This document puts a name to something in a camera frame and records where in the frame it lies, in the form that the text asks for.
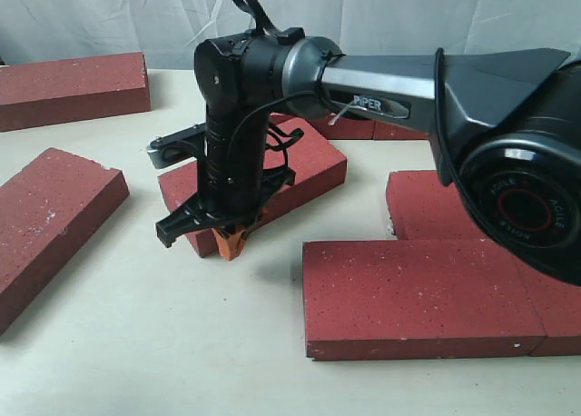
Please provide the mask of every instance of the red ring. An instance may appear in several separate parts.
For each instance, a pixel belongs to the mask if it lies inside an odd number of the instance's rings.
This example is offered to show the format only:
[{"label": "red ring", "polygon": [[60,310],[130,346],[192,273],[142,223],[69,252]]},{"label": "red ring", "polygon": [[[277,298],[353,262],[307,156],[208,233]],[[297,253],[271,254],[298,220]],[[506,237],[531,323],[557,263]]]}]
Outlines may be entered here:
[{"label": "red ring", "polygon": [[[510,216],[508,216],[508,214],[505,212],[505,207],[503,205],[503,201],[505,200],[505,198],[507,197],[507,195],[509,193],[513,193],[513,192],[521,192],[521,193],[526,193],[528,195],[531,195],[533,198],[537,198],[542,204],[543,207],[545,207],[545,210],[547,211],[547,220],[545,221],[545,223],[543,225],[541,225],[538,228],[530,228],[530,227],[523,227],[522,225],[515,223],[512,218]],[[551,226],[551,223],[553,222],[553,214],[551,213],[551,209],[549,208],[548,204],[546,203],[546,201],[537,193],[531,192],[528,189],[523,189],[523,188],[519,188],[519,187],[513,187],[511,189],[506,189],[503,193],[500,194],[500,196],[498,197],[498,209],[500,211],[500,213],[502,214],[502,216],[504,216],[504,218],[512,225],[514,225],[515,227],[517,227],[519,230],[523,230],[526,232],[542,232],[543,230],[546,230],[548,227]]]}]

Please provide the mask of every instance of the robotic arm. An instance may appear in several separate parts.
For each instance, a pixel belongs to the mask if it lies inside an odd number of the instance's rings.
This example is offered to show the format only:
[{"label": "robotic arm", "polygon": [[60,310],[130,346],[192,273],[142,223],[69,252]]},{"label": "robotic arm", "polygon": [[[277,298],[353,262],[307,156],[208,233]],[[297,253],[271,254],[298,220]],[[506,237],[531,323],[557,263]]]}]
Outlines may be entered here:
[{"label": "robotic arm", "polygon": [[[194,54],[206,122],[150,143],[157,168],[197,159],[197,192],[156,224],[170,247],[212,229],[231,260],[270,198],[293,184],[287,149],[302,137],[271,113],[373,119],[428,135],[439,179],[496,243],[581,285],[581,64],[540,48],[498,54],[352,56],[301,28],[281,31],[257,0],[232,0],[256,27]],[[271,136],[277,143],[267,143]],[[285,154],[262,168],[265,151]]]}]

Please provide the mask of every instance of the black handle loop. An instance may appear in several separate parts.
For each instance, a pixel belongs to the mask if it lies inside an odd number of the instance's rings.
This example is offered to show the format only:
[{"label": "black handle loop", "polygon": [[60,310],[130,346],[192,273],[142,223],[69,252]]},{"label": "black handle loop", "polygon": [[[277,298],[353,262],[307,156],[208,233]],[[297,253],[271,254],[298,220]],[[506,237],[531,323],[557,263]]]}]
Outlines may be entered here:
[{"label": "black handle loop", "polygon": [[273,37],[279,37],[281,30],[279,30],[266,15],[261,3],[258,0],[232,0],[233,3],[244,13],[249,14],[256,22],[256,29],[261,32],[266,32]]}]

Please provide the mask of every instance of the white fabric backdrop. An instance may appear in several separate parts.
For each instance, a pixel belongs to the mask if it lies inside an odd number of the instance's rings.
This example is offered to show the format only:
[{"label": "white fabric backdrop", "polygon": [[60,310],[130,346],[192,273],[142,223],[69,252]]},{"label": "white fabric backdrop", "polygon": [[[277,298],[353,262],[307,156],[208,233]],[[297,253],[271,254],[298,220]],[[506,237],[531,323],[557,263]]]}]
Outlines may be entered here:
[{"label": "white fabric backdrop", "polygon": [[[579,0],[261,0],[280,28],[303,26],[348,54],[578,53]],[[248,28],[230,0],[0,0],[8,64],[144,51],[150,68],[192,68],[202,40]]]}]

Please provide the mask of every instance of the speckled red brick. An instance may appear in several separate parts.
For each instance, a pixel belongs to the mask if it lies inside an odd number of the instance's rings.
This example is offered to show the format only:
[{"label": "speckled red brick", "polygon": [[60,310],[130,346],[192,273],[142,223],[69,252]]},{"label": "speckled red brick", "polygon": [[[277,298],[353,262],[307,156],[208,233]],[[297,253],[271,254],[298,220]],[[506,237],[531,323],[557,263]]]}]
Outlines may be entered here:
[{"label": "speckled red brick", "polygon": [[545,336],[491,241],[305,243],[303,296],[320,361],[514,357]]},{"label": "speckled red brick", "polygon": [[375,123],[374,141],[424,141],[428,135],[393,124]]},{"label": "speckled red brick", "polygon": [[149,110],[142,53],[0,68],[0,132]]},{"label": "speckled red brick", "polygon": [[[289,149],[289,165],[297,174],[296,183],[291,187],[285,186],[272,197],[268,213],[263,217],[260,226],[343,184],[347,174],[345,155],[307,122],[295,118],[279,124],[279,127],[287,133],[297,127],[305,132],[304,136]],[[264,166],[266,168],[278,166],[282,161],[282,154],[268,151],[265,154]],[[196,192],[196,162],[187,163],[162,174],[159,183],[168,210],[175,210]],[[186,237],[201,257],[218,251],[218,245],[210,230],[189,233]]]},{"label": "speckled red brick", "polygon": [[315,129],[331,140],[369,140],[373,138],[375,121],[354,120],[341,117],[334,125],[329,125],[329,121],[334,117],[331,114],[325,118],[309,120]]},{"label": "speckled red brick", "polygon": [[581,355],[581,287],[556,281],[514,258],[547,338],[533,356]]},{"label": "speckled red brick", "polygon": [[128,195],[121,171],[54,148],[0,187],[0,333]]},{"label": "speckled red brick", "polygon": [[456,187],[444,187],[434,170],[391,173],[386,199],[398,239],[487,238],[464,209]]}]

